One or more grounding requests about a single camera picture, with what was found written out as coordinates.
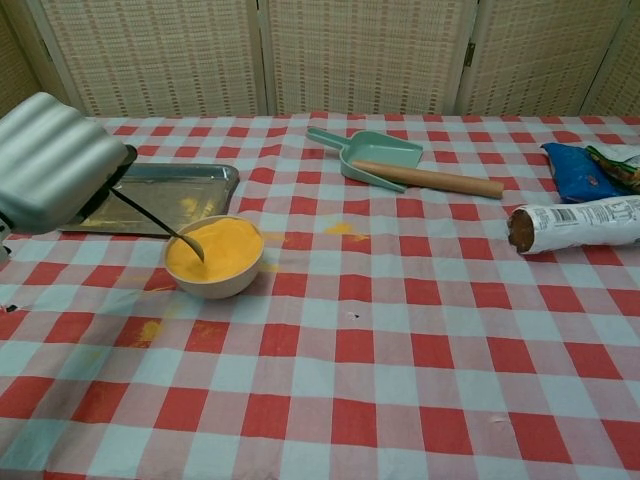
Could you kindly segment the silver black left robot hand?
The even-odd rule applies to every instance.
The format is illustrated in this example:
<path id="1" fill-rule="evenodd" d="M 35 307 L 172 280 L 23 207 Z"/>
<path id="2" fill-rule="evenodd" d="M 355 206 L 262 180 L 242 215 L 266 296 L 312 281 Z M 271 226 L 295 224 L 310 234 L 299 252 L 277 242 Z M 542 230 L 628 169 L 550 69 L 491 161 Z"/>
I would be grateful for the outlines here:
<path id="1" fill-rule="evenodd" d="M 81 222 L 136 158 L 99 123 L 38 92 L 1 119 L 1 219 L 22 234 Z"/>

